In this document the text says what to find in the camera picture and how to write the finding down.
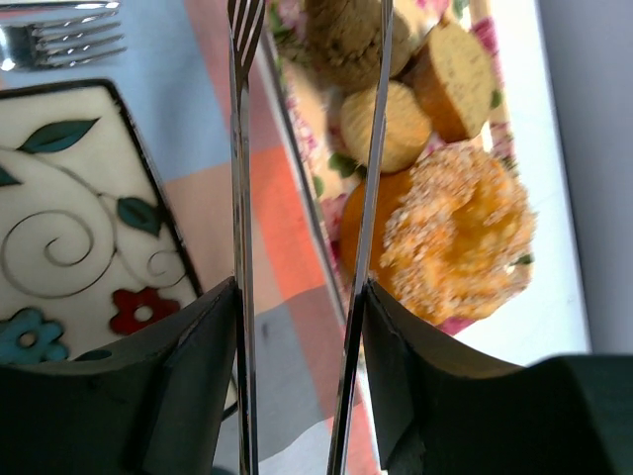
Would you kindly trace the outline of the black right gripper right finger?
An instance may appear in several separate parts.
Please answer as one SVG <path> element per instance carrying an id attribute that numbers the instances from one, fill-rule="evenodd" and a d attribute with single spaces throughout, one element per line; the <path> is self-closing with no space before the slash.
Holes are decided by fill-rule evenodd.
<path id="1" fill-rule="evenodd" d="M 521 367 L 367 289 L 364 348 L 380 463 L 392 474 L 628 474 L 632 359 Z"/>

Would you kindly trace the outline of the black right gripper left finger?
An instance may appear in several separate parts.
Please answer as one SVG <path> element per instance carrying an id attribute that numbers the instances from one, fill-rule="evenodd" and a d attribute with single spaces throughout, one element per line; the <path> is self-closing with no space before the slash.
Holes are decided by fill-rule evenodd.
<path id="1" fill-rule="evenodd" d="M 236 283 L 75 360 L 1 369 L 5 474 L 208 474 L 235 356 Z"/>

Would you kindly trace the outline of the dark brown muffin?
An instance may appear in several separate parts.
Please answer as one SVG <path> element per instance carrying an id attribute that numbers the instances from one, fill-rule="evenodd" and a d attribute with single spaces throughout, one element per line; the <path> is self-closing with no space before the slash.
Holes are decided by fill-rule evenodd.
<path id="1" fill-rule="evenodd" d="M 306 39 L 312 66 L 325 83 L 353 92 L 375 86 L 382 57 L 380 1 L 307 1 Z M 390 75 L 420 49 L 430 14 L 414 1 L 396 1 Z"/>

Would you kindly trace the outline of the metal serving tongs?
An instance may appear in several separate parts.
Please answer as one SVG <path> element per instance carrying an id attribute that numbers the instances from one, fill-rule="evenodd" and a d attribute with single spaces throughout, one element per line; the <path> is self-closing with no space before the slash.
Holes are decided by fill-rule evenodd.
<path id="1" fill-rule="evenodd" d="M 258 468 L 257 391 L 254 340 L 253 262 L 251 235 L 248 74 L 261 37 L 265 4 L 230 1 L 227 4 L 229 90 L 231 103 L 231 179 L 235 277 L 241 317 L 237 322 L 237 386 L 240 471 Z M 330 440 L 327 473 L 346 470 L 349 427 L 362 334 L 372 235 L 379 190 L 388 86 L 393 46 L 393 4 L 381 5 L 381 63 L 372 125 L 363 214 L 357 244 L 352 293 L 347 316 L 337 407 Z"/>

